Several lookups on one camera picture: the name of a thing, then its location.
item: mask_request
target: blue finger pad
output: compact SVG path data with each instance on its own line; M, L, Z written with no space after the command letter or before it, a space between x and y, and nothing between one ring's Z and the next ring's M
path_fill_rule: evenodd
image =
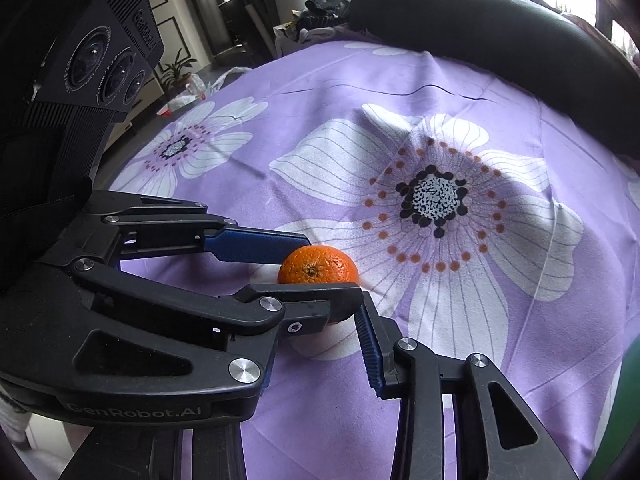
M205 239L205 250L222 262L281 264L296 249L310 245L305 235L225 227Z

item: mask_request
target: flower petal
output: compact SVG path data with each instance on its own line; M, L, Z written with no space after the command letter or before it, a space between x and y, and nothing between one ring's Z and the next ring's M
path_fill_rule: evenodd
M253 97L246 97L216 110L206 120L203 120L202 124L207 127L210 134L216 134L250 121L263 112L267 106L266 102L254 103Z
M489 253L527 294L553 301L574 278L574 248L582 239L580 217L569 207L535 196L513 198L502 215L504 231L492 234Z
M130 191L136 187L136 182L140 179L140 174L144 171L144 160L139 160L132 164L129 164L122 173L118 175L116 180L111 184L110 189L112 191L121 191L123 193L135 193Z
M549 187L549 175L543 158L513 155L501 150L484 150L479 156L483 163L500 170L507 179L526 184L535 191Z
M482 352L500 367L508 325L507 300L478 253L455 272L432 269L416 285L409 336L436 354L466 359Z
M172 133L171 130L162 130L159 134L157 134L154 137L154 139L150 143L148 143L148 145L146 145L144 148L142 148L134 158L140 158L142 156L147 156L154 149L156 149L159 146L161 146L163 142L167 142L169 139L171 139L172 135L173 135L173 133Z
M171 166L156 172L139 191L142 195L171 198L178 186L178 178Z
M142 168L142 164L142 161L135 162L126 168L113 183L111 190L171 198L178 185L174 168L169 166L151 171Z
M438 114L429 120L428 128L426 120L421 127L427 136L431 134L436 140L446 142L459 152L473 152L489 140L489 134L484 128L464 119Z
M616 392L618 390L618 382L620 381L620 370L622 370L622 362L618 365L615 373L613 374L613 380L611 386L607 390L607 396L604 399L604 405L602 407L602 413L598 420L598 427L596 428L596 434L593 439L593 455L598 452L598 448L604 437L604 432L607 429L609 423L609 417L611 416L611 410L613 409L613 401L616 399Z
M188 151L178 166L184 178L196 178L213 170L229 160L235 150L242 148L252 139L249 133L224 134L209 139L201 144L197 151Z
M375 233L362 228L362 222L301 220L283 225L278 230L305 234L312 244L325 244L347 253L360 271L360 286L368 290L382 316L390 316L409 286L413 273L386 252L390 244L402 251L412 241L402 236L400 223L387 228L388 238L380 240ZM258 266L251 283L275 283L279 266ZM299 336L293 348L305 357L334 360L353 354L360 342L353 318L328 326L318 334Z
M613 162L616 164L618 169L622 171L622 173L624 173L629 178L638 178L638 174L636 173L636 170L634 170L631 166L626 165L615 155L611 155L611 156L613 158Z
M402 54L408 54L409 50L405 50L404 48L396 48L394 46L384 46L377 50L374 50L373 53L376 56L401 56Z
M636 207L640 209L640 182L629 183L629 195L631 195L631 200L634 201Z
M345 48L377 48L380 45L377 43L366 43L365 41L353 41L352 43L347 43Z
M391 153L373 134L346 119L322 124L269 167L293 187L326 202L360 205L369 179Z
M362 105L362 110L369 122L398 146L401 146L411 130L422 122L422 117L404 117L378 105Z
M180 119L176 121L175 131L181 132L182 130L187 129L190 126L200 124L211 113L215 105L216 104L213 101L208 101L196 106L193 110L185 113Z

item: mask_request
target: camera lens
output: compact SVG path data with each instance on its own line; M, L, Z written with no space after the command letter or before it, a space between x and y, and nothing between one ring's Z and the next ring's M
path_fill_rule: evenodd
M138 95L140 89L142 88L142 83L145 81L145 73L138 72L136 76L133 78L133 81L129 83L129 87L124 94L124 104L128 105L133 101L133 98Z
M107 51L109 36L106 29L95 30L76 48L69 63L68 82L72 88L82 86L100 66Z
M129 76L132 65L133 54L130 52L120 54L118 59L111 65L102 85L103 101L110 101L118 93L122 85L124 85L125 79Z

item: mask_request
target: green object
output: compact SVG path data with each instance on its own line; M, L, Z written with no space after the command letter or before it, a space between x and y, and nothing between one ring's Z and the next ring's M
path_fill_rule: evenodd
M165 92L167 92L168 89L172 86L179 85L185 78L190 75L190 72L183 74L182 69L192 68L192 63L197 62L196 59L188 56L185 59L180 60L181 53L182 48L178 50L178 54L175 55L175 61L173 63L164 63L164 68L162 69L163 74L160 82L162 83Z
M600 448L583 480L602 480L640 421L640 336L622 359L620 380Z

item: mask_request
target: white flower pattern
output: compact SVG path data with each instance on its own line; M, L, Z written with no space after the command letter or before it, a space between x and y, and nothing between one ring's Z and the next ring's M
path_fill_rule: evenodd
M398 48L395 46L385 46L377 43L366 43L365 41L352 41L346 43L345 48L354 49L371 49L372 54L376 56L402 56L403 54L413 54L414 56L420 56L420 52L414 50L407 50L405 48Z
M196 178L224 164L253 137L247 132L220 134L253 119L267 107L249 97L212 113L214 102L203 103L160 132L124 169L111 190L171 198L184 178Z
M348 206L349 221L303 219L280 229L345 251L380 314L390 316L409 293L409 335L434 352L484 352L499 366L508 302L490 259L534 300L556 300L572 282L580 217L523 194L522 185L549 186L544 161L479 151L489 135L476 124L445 114L404 117L371 104L362 110L382 138L330 120L270 164L305 194ZM276 272L258 266L252 282L273 282ZM318 360L359 350L352 320L293 345Z

